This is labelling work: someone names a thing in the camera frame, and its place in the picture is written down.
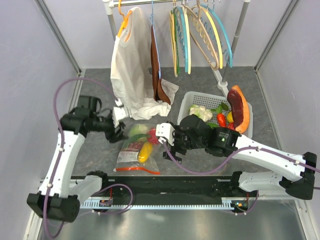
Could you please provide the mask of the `green cabbage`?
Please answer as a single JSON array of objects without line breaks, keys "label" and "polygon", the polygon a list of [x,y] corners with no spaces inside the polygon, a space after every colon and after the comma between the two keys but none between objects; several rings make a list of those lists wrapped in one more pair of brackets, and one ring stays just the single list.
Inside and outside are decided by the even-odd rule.
[{"label": "green cabbage", "polygon": [[147,134],[149,132],[149,127],[145,124],[135,124],[128,132],[128,137],[133,137],[135,135]]}]

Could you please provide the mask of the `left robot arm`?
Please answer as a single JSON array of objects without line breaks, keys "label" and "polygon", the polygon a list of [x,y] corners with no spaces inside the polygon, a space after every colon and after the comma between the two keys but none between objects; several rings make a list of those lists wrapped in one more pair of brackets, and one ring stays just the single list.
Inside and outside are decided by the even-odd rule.
[{"label": "left robot arm", "polygon": [[120,100],[102,116],[101,99],[82,95],[77,106],[59,120],[56,149],[48,172],[37,193],[30,193],[27,205],[42,219],[72,223],[80,206],[92,195],[106,196],[110,191],[108,175],[100,170],[89,172],[84,180],[70,187],[72,172],[78,153],[90,132],[101,132],[110,143],[124,140],[125,124],[129,117]]}]

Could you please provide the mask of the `long green chili pepper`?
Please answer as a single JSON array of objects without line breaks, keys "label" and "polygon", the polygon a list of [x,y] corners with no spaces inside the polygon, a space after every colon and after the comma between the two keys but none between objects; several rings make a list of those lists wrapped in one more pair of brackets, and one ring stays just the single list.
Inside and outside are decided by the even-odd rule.
[{"label": "long green chili pepper", "polygon": [[134,143],[134,142],[146,142],[149,137],[150,137],[149,134],[143,134],[143,133],[136,134],[126,139],[123,145],[125,148],[127,148],[131,143]]}]

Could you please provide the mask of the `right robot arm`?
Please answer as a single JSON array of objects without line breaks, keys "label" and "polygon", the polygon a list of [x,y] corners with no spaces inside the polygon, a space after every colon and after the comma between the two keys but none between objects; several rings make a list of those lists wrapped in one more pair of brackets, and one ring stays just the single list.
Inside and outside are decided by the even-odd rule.
[{"label": "right robot arm", "polygon": [[235,197],[245,192],[284,190],[289,196],[311,200],[315,189],[317,155],[311,152],[293,154],[256,142],[244,134],[225,127],[210,127],[196,115],[188,115],[179,124],[158,124],[155,131],[165,148],[164,157],[181,164],[176,153],[185,155],[188,150],[203,149],[225,160],[213,174],[231,159],[246,161],[263,167],[265,172],[238,171],[232,174],[229,191]]}]

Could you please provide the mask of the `clear zip top bag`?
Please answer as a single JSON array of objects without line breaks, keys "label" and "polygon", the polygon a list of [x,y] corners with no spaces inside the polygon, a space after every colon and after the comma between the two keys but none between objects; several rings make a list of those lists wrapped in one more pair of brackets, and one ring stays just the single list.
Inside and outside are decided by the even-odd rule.
[{"label": "clear zip top bag", "polygon": [[[135,123],[131,126],[131,128],[136,124],[147,125],[149,127],[149,130],[151,128],[156,129],[156,125],[150,124],[150,123]],[[138,154],[141,149],[138,151],[130,151],[128,147],[124,146],[124,143],[123,143],[118,153],[113,172],[117,174],[123,173],[125,175],[132,175],[132,176],[139,175],[139,174],[159,175],[160,170],[158,168],[156,160],[154,159],[154,156],[158,152],[159,148],[160,148],[160,143],[156,145],[153,144],[153,151],[150,157],[148,158],[148,160],[144,163],[140,163],[138,161]]]}]

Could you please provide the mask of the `red grape bunch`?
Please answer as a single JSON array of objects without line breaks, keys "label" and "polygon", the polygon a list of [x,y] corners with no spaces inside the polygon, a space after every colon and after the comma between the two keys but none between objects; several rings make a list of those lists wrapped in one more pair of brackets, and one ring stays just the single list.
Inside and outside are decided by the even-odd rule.
[{"label": "red grape bunch", "polygon": [[131,143],[128,145],[128,149],[129,149],[130,151],[138,151],[138,150],[140,150],[140,149],[142,148],[142,146],[143,146],[143,143],[142,143],[142,142],[138,142],[138,141],[136,141],[136,142],[131,142]]}]

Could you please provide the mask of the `yellow corn cob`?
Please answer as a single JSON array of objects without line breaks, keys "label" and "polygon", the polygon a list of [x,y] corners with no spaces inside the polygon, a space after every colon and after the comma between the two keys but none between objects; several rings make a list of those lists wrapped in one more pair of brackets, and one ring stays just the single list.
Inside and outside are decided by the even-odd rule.
[{"label": "yellow corn cob", "polygon": [[153,144],[150,142],[145,142],[138,154],[138,161],[140,163],[145,163],[150,157],[153,151]]}]

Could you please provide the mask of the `red pomegranate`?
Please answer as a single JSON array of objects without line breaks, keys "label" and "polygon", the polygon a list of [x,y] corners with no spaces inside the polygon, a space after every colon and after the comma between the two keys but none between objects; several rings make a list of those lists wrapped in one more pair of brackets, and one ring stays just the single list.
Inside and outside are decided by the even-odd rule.
[{"label": "red pomegranate", "polygon": [[148,137],[147,137],[147,141],[153,145],[157,145],[159,144],[158,141],[158,137],[156,136],[156,129],[155,128],[151,128],[148,133],[147,133]]}]

